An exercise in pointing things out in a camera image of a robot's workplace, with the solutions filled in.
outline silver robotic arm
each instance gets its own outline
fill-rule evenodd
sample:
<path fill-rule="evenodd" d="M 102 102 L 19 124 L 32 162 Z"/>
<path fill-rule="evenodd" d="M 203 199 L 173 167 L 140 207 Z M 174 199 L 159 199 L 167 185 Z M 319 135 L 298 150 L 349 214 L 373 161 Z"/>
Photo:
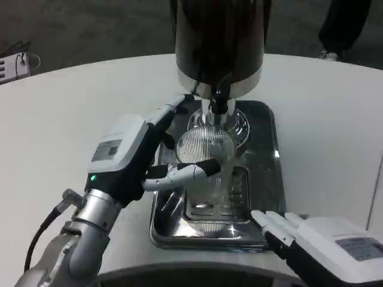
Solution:
<path fill-rule="evenodd" d="M 166 134 L 179 106 L 194 100 L 192 95 L 176 97 L 148 119 L 125 115 L 100 141 L 88 167 L 85 195 L 66 190 L 28 250 L 25 272 L 17 287 L 83 287 L 96 279 L 109 233 L 121 211 L 139 200 L 144 190 L 160 191 L 198 181 L 220 171 L 216 160 L 177 166 L 153 166 L 161 142 L 174 147 Z M 33 248 L 41 233 L 71 204 L 72 216 L 29 269 Z"/>
<path fill-rule="evenodd" d="M 76 198 L 72 221 L 48 244 L 38 264 L 23 274 L 17 287 L 80 287 L 96 278 L 121 205 L 99 190 L 90 190 L 83 198 L 67 190 L 63 202 L 68 193 Z"/>

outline clear plastic cup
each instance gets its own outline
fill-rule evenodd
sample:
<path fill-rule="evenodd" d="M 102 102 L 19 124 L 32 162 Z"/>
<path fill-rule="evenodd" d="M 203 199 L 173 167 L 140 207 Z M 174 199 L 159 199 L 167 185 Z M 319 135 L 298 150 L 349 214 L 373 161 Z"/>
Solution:
<path fill-rule="evenodd" d="M 235 143 L 227 132 L 214 126 L 188 130 L 177 142 L 175 155 L 179 163 L 196 163 L 214 158 L 221 164 L 218 174 L 185 186 L 187 200 L 192 206 L 214 204 L 228 195 L 232 183 Z"/>

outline metal drip tray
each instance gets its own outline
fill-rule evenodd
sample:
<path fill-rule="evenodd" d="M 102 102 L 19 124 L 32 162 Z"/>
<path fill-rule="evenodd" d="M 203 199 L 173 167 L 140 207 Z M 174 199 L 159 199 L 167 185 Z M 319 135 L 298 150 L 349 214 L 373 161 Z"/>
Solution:
<path fill-rule="evenodd" d="M 200 102 L 188 103 L 169 133 L 177 141 Z M 258 227 L 248 220 L 251 209 L 285 211 L 282 174 L 272 111 L 261 102 L 237 101 L 250 125 L 250 137 L 237 154 L 232 189 L 214 205 L 191 206 L 183 188 L 154 193 L 150 236 L 161 248 L 264 249 Z M 160 146 L 159 164 L 175 164 L 173 150 Z"/>

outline black pants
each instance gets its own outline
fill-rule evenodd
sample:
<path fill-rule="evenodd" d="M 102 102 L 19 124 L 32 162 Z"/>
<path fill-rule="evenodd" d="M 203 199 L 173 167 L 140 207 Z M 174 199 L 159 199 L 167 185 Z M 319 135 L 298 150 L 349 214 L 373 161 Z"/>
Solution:
<path fill-rule="evenodd" d="M 332 0 L 319 32 L 323 47 L 341 53 L 351 48 L 366 22 L 371 0 Z"/>

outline cable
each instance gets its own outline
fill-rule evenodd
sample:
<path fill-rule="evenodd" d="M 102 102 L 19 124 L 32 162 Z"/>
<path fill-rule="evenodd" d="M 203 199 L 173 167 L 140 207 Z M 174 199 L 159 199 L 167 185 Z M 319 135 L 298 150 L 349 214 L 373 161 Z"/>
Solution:
<path fill-rule="evenodd" d="M 16 56 L 16 61 L 14 61 L 14 69 L 15 69 L 15 71 L 16 71 L 16 79 L 17 79 L 17 80 L 19 79 L 19 75 L 17 74 L 17 59 L 18 59 L 19 57 L 22 58 L 22 61 L 20 62 L 20 63 L 22 64 L 22 63 L 23 63 L 23 57 L 22 57 L 20 54 L 18 54 L 18 55 Z"/>
<path fill-rule="evenodd" d="M 24 272 L 28 271 L 31 266 L 32 254 L 34 252 L 37 241 L 39 240 L 42 233 L 51 225 L 51 223 L 59 217 L 61 213 L 63 213 L 68 207 L 70 207 L 70 202 L 66 200 L 62 200 L 58 205 L 54 207 L 54 209 L 48 214 L 44 222 L 40 225 L 40 228 L 37 230 L 34 235 L 26 253 L 25 264 L 24 264 Z"/>
<path fill-rule="evenodd" d="M 33 54 L 33 53 L 31 53 L 31 52 L 28 52 L 28 54 L 30 54 L 30 55 L 34 55 L 37 59 L 38 59 L 38 65 L 36 66 L 36 67 L 34 67 L 34 68 L 31 68 L 31 70 L 36 70 L 38 67 L 40 67 L 40 65 L 41 65 L 41 59 L 40 59 L 40 57 L 39 56 L 37 56 L 36 54 Z"/>

